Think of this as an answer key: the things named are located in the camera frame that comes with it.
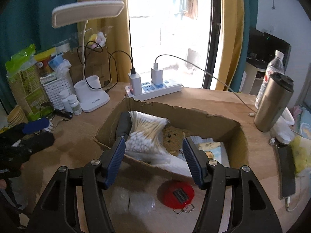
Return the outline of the person's hand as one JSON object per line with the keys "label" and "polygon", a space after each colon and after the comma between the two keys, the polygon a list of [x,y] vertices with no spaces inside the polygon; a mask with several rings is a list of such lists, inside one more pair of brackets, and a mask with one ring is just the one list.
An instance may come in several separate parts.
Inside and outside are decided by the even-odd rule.
{"label": "person's hand", "polygon": [[7,188],[7,183],[5,180],[1,179],[0,180],[0,189],[6,189]]}

